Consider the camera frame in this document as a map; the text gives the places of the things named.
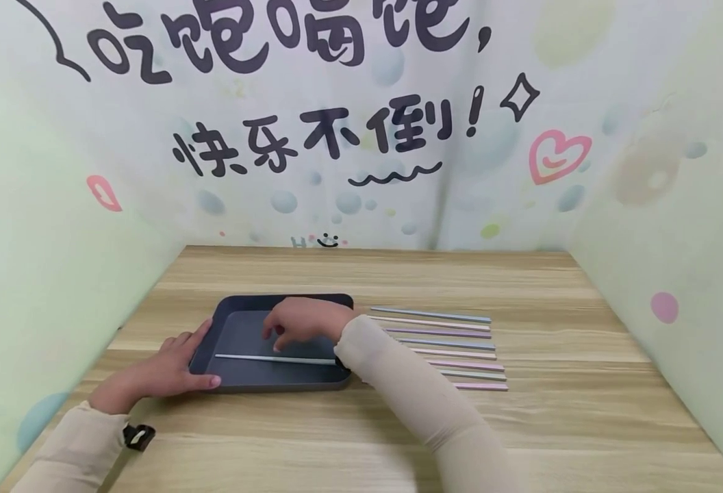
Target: wooden table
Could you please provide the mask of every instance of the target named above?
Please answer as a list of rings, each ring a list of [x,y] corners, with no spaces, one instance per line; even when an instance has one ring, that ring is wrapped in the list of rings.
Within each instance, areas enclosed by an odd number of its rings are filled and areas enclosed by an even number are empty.
[[[190,247],[65,409],[223,297],[254,292],[348,292],[361,306],[491,316],[511,390],[466,395],[531,492],[723,493],[723,457],[563,253]],[[158,435],[122,458],[113,492],[440,491],[432,457],[358,380],[340,392],[144,403],[135,415]]]

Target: plastic tray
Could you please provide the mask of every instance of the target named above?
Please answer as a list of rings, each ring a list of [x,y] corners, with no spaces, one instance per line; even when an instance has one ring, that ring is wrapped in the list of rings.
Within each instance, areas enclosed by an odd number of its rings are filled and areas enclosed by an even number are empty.
[[[222,377],[222,385],[211,393],[299,392],[339,390],[349,383],[351,372],[339,366],[251,362],[246,359],[215,358],[215,354],[334,359],[334,344],[326,338],[306,343],[295,342],[282,353],[274,353],[274,333],[268,341],[262,337],[263,320],[280,301],[289,296],[305,296],[334,301],[353,307],[347,294],[265,294],[229,296],[216,307],[213,324],[192,358],[192,374]]]

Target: beige sleeve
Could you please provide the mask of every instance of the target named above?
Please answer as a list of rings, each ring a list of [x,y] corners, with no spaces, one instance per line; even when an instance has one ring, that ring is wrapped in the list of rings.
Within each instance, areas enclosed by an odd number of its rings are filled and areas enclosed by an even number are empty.
[[[517,493],[506,450],[455,386],[367,316],[354,318],[335,353],[372,385],[433,452],[444,493]]]
[[[95,493],[123,450],[128,419],[87,403],[67,411],[12,493]]]

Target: child's hand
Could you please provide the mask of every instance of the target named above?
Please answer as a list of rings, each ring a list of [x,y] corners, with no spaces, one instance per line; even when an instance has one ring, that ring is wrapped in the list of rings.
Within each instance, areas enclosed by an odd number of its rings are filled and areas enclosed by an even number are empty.
[[[325,336],[336,344],[342,329],[354,318],[356,313],[349,307],[331,301],[285,298],[263,321],[263,339],[271,337],[272,331],[277,332],[276,352],[293,341],[306,342],[317,336]]]
[[[104,380],[88,402],[106,414],[128,414],[147,396],[173,396],[220,385],[216,375],[192,375],[189,361],[211,327],[211,318],[194,332],[164,341],[159,352]]]

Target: heart drawing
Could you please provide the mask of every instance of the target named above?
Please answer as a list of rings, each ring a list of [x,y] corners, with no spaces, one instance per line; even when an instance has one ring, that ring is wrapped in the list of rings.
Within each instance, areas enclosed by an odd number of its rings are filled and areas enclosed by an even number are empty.
[[[107,178],[91,175],[88,177],[87,182],[88,188],[93,192],[93,197],[96,197],[96,200],[105,209],[112,212],[121,212],[123,210],[120,207],[120,203],[118,203],[118,199],[114,196],[114,192],[112,192],[112,187],[110,186],[110,182],[107,181]]]
[[[537,152],[539,151],[540,144],[545,140],[551,139],[555,142],[554,152],[557,159],[551,160],[548,156],[543,156],[541,160],[537,159]],[[571,149],[571,147],[581,146],[581,155],[578,156],[575,161],[570,162],[563,159],[561,155]],[[534,185],[544,185],[551,181],[558,180],[560,177],[569,175],[575,171],[576,167],[581,165],[581,162],[589,154],[592,149],[592,139],[587,136],[575,136],[571,139],[567,139],[564,136],[564,132],[561,130],[546,130],[534,140],[529,150],[529,170],[531,170],[531,179],[534,181]],[[544,167],[544,170],[540,168],[540,162]]]

